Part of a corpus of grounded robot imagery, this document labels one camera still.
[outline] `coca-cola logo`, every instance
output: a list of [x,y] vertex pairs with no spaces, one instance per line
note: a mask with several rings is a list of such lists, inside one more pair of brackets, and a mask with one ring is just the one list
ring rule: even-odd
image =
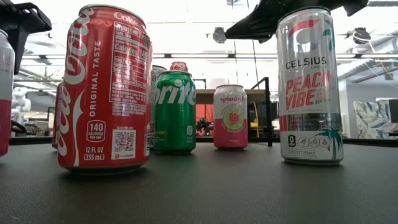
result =
[[87,28],[87,23],[90,21],[90,15],[94,14],[94,9],[89,8],[85,9],[81,12],[79,18],[70,26],[69,33],[68,33],[68,41],[67,41],[67,57],[65,59],[65,74],[63,81],[65,82],[65,88],[63,88],[63,95],[62,95],[62,104],[61,104],[61,111],[63,120],[60,120],[60,140],[58,144],[58,153],[61,156],[67,155],[67,145],[63,139],[63,134],[67,134],[70,129],[69,123],[69,115],[71,113],[70,105],[73,105],[72,111],[72,130],[73,130],[73,137],[75,141],[75,164],[74,166],[78,166],[78,146],[77,146],[77,139],[76,139],[76,126],[77,121],[80,115],[83,113],[80,108],[80,100],[81,96],[83,95],[84,90],[81,91],[79,97],[76,99],[75,102],[72,102],[72,99],[69,92],[67,85],[77,85],[81,83],[86,77],[86,69],[81,62],[81,58],[87,54],[86,45],[83,43],[81,37],[83,35],[87,35],[89,30]]
[[133,17],[131,17],[131,16],[126,16],[126,15],[122,14],[121,12],[115,12],[115,13],[113,14],[113,16],[114,16],[115,18],[117,18],[117,19],[121,19],[121,20],[123,20],[123,21],[129,22],[129,23],[131,23],[132,25],[137,25],[137,24],[138,24],[138,22],[137,22]]

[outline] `desk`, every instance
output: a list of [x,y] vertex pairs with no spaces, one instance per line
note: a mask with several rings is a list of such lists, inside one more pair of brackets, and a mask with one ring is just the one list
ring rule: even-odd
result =
[[398,149],[345,144],[341,166],[287,164],[273,147],[199,143],[142,170],[77,179],[49,144],[0,157],[0,223],[398,223]]

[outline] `metal pole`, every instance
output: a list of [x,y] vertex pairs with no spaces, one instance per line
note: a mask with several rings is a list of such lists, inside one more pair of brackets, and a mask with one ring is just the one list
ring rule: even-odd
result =
[[267,111],[267,139],[268,146],[272,146],[272,121],[271,121],[271,92],[269,91],[269,79],[266,79],[266,111]]

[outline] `qr code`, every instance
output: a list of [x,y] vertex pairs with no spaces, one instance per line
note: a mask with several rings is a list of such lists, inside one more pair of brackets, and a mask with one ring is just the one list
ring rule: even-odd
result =
[[114,130],[113,132],[113,151],[129,152],[135,150],[136,131],[135,130]]

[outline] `patterned chair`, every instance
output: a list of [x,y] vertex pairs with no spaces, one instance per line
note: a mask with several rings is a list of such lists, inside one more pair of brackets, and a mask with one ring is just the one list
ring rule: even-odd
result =
[[388,100],[377,102],[354,101],[359,138],[394,139],[388,133],[398,131],[398,124],[391,122]]

